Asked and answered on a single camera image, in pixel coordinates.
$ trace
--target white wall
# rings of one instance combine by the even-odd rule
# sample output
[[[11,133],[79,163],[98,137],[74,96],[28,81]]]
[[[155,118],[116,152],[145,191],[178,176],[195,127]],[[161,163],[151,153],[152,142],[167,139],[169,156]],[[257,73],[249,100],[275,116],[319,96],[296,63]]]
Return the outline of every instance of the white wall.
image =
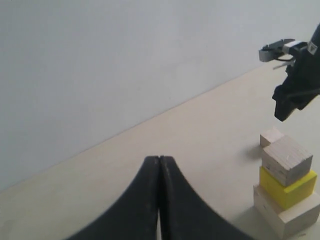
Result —
[[[259,66],[264,44],[307,41],[319,9],[319,0],[1,0],[0,190]]]

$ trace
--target table surface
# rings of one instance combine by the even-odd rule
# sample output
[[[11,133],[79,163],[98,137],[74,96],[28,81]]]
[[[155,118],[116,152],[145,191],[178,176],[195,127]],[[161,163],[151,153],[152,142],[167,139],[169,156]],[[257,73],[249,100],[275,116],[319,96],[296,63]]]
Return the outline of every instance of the table surface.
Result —
[[[258,240],[277,239],[253,208],[260,133],[276,126],[313,155],[320,173],[320,100],[285,122],[274,118],[271,62],[172,108],[0,193],[1,240],[62,240],[104,212],[148,155],[173,156],[217,213]],[[320,184],[316,184],[320,193]],[[292,239],[317,240],[320,220]]]

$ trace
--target block tower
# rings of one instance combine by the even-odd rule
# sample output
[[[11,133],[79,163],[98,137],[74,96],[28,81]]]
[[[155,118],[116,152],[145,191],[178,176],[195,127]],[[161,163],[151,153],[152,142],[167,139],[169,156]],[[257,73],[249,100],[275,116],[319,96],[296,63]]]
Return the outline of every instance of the block tower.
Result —
[[[259,184],[253,188],[254,206],[279,238],[286,239],[319,217],[313,155],[275,127],[260,135],[260,145],[262,164]]]

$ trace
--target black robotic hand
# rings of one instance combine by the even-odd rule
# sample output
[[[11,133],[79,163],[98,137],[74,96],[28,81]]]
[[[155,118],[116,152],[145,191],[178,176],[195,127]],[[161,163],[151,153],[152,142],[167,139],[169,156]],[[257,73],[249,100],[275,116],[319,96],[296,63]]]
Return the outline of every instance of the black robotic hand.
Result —
[[[320,94],[320,25],[309,42],[282,39],[259,50],[261,62],[278,60],[288,62],[287,77],[274,90],[274,116],[285,121],[295,110],[304,109]],[[291,59],[280,59],[283,55]]]

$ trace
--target yellow block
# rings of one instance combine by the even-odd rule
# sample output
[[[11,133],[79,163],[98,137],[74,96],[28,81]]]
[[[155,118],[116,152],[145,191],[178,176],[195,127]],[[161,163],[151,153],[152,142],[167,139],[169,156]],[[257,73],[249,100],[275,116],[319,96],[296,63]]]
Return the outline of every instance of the yellow block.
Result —
[[[315,188],[317,174],[310,171],[307,175],[289,186],[283,186],[262,166],[260,167],[260,186],[284,209],[287,210],[310,196]]]

